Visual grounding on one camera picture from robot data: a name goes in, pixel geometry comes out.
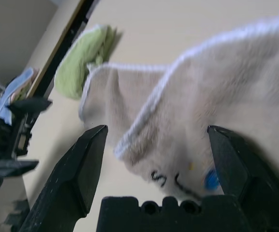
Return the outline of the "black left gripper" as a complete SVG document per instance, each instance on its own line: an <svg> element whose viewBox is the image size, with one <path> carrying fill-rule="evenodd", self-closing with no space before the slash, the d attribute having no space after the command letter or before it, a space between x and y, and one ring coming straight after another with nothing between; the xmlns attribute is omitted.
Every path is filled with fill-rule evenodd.
<svg viewBox="0 0 279 232"><path fill-rule="evenodd" d="M25 156L31 139L30 128L26 120L32 112L45 111L51 100L32 97L11 103L7 110L14 114L11 125L0 117L0 177L16 177L32 171L38 160L15 160Z"/></svg>

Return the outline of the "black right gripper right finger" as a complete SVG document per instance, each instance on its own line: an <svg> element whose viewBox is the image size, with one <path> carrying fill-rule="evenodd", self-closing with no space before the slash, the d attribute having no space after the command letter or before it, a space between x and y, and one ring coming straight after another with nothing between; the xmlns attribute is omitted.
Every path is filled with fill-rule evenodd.
<svg viewBox="0 0 279 232"><path fill-rule="evenodd" d="M224 194L237 198L254 232L279 232L279 180L235 132L208 126L216 173Z"/></svg>

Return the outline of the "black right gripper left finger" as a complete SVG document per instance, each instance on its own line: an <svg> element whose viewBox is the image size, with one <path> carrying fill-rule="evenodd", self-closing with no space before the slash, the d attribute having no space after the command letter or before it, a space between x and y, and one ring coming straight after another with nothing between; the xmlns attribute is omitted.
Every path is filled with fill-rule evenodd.
<svg viewBox="0 0 279 232"><path fill-rule="evenodd" d="M22 224L22 232L72 232L90 212L99 182L106 125L85 131L57 162Z"/></svg>

